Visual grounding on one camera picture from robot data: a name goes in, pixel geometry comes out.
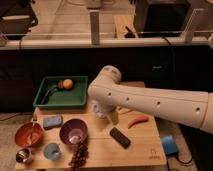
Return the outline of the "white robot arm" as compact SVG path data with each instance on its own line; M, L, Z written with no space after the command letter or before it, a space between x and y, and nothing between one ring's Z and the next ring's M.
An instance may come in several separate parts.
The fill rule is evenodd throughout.
M121 72L104 66L88 87L95 113L105 117L121 106L213 134L213 93L121 85Z

